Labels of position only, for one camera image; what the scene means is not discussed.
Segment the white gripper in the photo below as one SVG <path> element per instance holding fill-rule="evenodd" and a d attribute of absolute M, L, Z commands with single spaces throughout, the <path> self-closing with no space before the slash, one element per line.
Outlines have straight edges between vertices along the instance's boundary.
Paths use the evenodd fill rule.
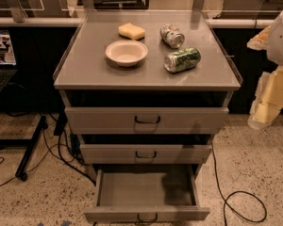
<path fill-rule="evenodd" d="M 247 42 L 247 47 L 257 51 L 265 50 L 270 30 L 270 26 L 265 27 Z M 283 108 L 283 66 L 278 66 L 271 74 L 262 73 L 249 111 L 248 125 L 257 130 L 270 126 L 280 113 L 278 108 Z"/>

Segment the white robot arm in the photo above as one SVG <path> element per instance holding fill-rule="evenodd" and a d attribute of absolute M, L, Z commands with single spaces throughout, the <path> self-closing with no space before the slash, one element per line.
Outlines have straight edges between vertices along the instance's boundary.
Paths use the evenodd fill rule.
<path fill-rule="evenodd" d="M 254 129 L 270 126 L 283 109 L 283 10 L 273 23 L 247 42 L 253 50 L 265 50 L 277 65 L 272 73 L 263 72 L 250 109 L 248 125 Z"/>

